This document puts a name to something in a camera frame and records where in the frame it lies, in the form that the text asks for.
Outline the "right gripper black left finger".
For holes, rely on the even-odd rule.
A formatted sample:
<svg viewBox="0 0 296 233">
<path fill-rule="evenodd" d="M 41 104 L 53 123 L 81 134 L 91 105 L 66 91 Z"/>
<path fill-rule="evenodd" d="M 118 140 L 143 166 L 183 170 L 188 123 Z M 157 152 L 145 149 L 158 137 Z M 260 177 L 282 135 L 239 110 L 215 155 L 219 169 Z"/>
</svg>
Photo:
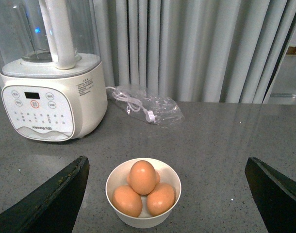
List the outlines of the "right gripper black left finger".
<svg viewBox="0 0 296 233">
<path fill-rule="evenodd" d="M 0 233 L 70 233 L 86 190 L 89 160 L 80 156 L 0 214 Z"/>
</svg>

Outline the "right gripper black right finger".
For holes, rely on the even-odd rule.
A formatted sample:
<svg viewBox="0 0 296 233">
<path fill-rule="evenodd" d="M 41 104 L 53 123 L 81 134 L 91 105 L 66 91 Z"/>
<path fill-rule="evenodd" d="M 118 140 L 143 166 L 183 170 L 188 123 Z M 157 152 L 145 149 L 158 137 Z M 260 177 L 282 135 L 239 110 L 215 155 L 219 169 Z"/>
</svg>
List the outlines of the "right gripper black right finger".
<svg viewBox="0 0 296 233">
<path fill-rule="evenodd" d="M 248 158 L 245 175 L 267 231 L 296 233 L 296 182 L 256 157 Z"/>
</svg>

